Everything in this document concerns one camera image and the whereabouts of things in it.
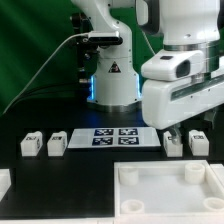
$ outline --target white tray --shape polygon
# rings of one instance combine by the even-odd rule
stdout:
[[[190,184],[185,180],[185,165],[197,163],[205,167],[205,180],[201,184]],[[121,184],[119,169],[137,169],[138,183]],[[136,176],[127,176],[136,182]],[[210,216],[224,215],[218,207],[212,212],[204,205],[207,198],[224,199],[224,187],[206,161],[135,162],[115,164],[115,209],[116,217],[137,216]],[[121,205],[138,203],[144,211],[125,212]]]

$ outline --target white box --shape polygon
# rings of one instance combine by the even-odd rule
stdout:
[[[209,155],[209,141],[203,131],[190,131],[188,141],[194,156]]]
[[[20,145],[22,156],[37,156],[43,145],[42,133],[39,131],[28,133]]]
[[[183,144],[175,145],[172,141],[172,135],[169,131],[163,134],[163,145],[168,157],[183,156]]]
[[[61,131],[53,133],[47,143],[48,156],[63,156],[67,147],[67,133]]]

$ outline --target white paper with markers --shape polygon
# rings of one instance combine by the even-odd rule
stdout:
[[[155,128],[75,129],[68,148],[160,146]]]

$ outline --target blue light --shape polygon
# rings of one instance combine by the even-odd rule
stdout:
[[[91,85],[90,85],[90,96],[88,97],[89,100],[94,100],[94,76],[91,76]]]
[[[138,97],[142,98],[142,94],[140,92],[140,79],[139,79],[139,75],[137,75],[137,92],[138,92]]]

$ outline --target warning label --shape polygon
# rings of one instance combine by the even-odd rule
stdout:
[[[115,61],[115,62],[113,63],[113,65],[111,66],[111,68],[110,68],[110,70],[109,70],[109,73],[121,73],[121,70],[120,70],[120,68],[118,67],[116,61]]]

